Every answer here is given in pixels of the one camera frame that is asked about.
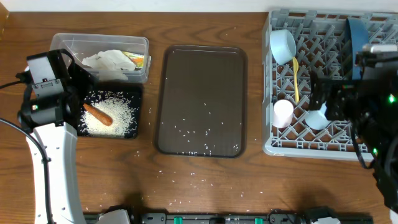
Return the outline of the light blue cup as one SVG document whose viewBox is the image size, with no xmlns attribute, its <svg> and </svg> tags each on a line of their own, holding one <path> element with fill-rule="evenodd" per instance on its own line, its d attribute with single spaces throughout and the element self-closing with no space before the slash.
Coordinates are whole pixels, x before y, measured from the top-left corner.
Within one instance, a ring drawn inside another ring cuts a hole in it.
<svg viewBox="0 0 398 224">
<path fill-rule="evenodd" d="M 325 129 L 331 123 L 331 121 L 327 120 L 325 112 L 326 103 L 322 104 L 319 110 L 309 111 L 307 117 L 305 118 L 306 124 L 315 130 Z"/>
</svg>

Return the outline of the white paper napkin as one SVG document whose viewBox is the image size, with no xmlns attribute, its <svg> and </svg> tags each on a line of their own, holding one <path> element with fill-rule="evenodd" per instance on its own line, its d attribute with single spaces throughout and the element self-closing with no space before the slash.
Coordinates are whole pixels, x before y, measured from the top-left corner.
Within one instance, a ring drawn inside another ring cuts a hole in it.
<svg viewBox="0 0 398 224">
<path fill-rule="evenodd" d="M 134 71 L 136 68 L 120 50 L 100 51 L 84 58 L 82 64 L 99 70 L 99 80 L 128 80 L 124 72 Z"/>
</svg>

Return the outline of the orange carrot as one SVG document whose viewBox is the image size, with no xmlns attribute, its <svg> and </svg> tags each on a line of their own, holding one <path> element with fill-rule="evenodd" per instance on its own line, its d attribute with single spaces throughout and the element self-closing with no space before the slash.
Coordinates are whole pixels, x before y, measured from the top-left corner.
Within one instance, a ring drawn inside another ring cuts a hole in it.
<svg viewBox="0 0 398 224">
<path fill-rule="evenodd" d="M 87 112 L 89 112 L 89 114 L 93 115 L 98 121 L 103 123 L 105 126 L 112 125 L 113 119 L 106 113 L 86 103 L 83 105 L 83 107 Z"/>
</svg>

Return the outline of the yellow plastic spoon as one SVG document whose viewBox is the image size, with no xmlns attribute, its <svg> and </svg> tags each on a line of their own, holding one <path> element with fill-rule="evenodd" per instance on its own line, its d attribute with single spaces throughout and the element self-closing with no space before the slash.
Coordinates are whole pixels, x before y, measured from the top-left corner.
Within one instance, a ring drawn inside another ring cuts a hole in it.
<svg viewBox="0 0 398 224">
<path fill-rule="evenodd" d="M 299 63 L 295 57 L 292 58 L 292 61 L 293 61 L 293 71 L 294 71 L 294 98 L 295 98 L 295 102 L 298 103 L 300 101 L 298 78 L 297 78 L 297 73 L 299 70 Z"/>
</svg>

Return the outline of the pink plastic cup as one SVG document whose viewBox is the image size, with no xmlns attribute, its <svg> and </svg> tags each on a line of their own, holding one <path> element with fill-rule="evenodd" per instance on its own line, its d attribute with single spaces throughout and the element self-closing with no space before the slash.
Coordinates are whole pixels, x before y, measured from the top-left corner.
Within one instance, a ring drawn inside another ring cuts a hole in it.
<svg viewBox="0 0 398 224">
<path fill-rule="evenodd" d="M 286 128 L 291 124 L 294 106 L 289 100 L 278 100 L 273 105 L 272 125 L 277 128 Z"/>
</svg>

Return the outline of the dark blue bowl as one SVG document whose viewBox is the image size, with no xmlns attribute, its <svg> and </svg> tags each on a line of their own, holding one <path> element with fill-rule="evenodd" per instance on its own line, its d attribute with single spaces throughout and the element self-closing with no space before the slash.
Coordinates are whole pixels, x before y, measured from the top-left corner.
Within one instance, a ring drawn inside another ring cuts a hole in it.
<svg viewBox="0 0 398 224">
<path fill-rule="evenodd" d="M 361 52 L 363 46 L 369 43 L 368 30 L 361 19 L 355 17 L 346 19 L 345 41 L 350 41 L 349 55 L 351 56 L 351 62 L 348 68 L 352 72 L 351 79 L 360 80 L 362 79 L 361 69 L 355 66 L 356 54 Z"/>
</svg>

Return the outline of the colourful snack wrapper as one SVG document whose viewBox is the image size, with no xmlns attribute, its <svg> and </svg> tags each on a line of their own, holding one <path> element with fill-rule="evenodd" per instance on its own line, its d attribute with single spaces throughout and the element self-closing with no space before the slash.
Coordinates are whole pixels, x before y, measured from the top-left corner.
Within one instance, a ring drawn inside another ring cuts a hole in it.
<svg viewBox="0 0 398 224">
<path fill-rule="evenodd" d="M 122 53 L 132 62 L 135 64 L 135 70 L 140 70 L 144 66 L 144 55 L 135 54 L 131 52 L 122 51 Z"/>
</svg>

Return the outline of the light blue rice bowl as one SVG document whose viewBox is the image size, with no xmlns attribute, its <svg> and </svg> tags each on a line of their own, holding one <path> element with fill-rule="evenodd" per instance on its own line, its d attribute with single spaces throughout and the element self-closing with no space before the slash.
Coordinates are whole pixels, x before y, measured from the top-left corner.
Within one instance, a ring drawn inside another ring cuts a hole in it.
<svg viewBox="0 0 398 224">
<path fill-rule="evenodd" d="M 296 54 L 296 44 L 292 33 L 287 30 L 273 30 L 270 34 L 270 48 L 278 64 L 286 64 Z"/>
</svg>

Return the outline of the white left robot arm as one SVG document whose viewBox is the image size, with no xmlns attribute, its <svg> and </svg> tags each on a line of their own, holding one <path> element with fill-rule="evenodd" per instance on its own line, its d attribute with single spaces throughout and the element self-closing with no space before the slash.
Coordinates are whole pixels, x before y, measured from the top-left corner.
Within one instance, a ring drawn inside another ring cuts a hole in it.
<svg viewBox="0 0 398 224">
<path fill-rule="evenodd" d="M 76 172 L 77 121 L 91 75 L 64 50 L 27 57 L 19 74 L 27 85 L 17 117 L 27 136 L 34 168 L 35 222 L 86 223 Z"/>
</svg>

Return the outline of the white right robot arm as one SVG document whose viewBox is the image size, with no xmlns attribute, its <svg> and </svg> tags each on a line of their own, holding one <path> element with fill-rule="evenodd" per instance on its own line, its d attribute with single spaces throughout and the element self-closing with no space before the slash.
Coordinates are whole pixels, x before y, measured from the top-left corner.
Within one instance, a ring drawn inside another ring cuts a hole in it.
<svg viewBox="0 0 398 224">
<path fill-rule="evenodd" d="M 310 110 L 326 106 L 325 118 L 351 122 L 354 151 L 397 223 L 397 74 L 366 80 L 333 80 L 310 74 Z"/>
</svg>

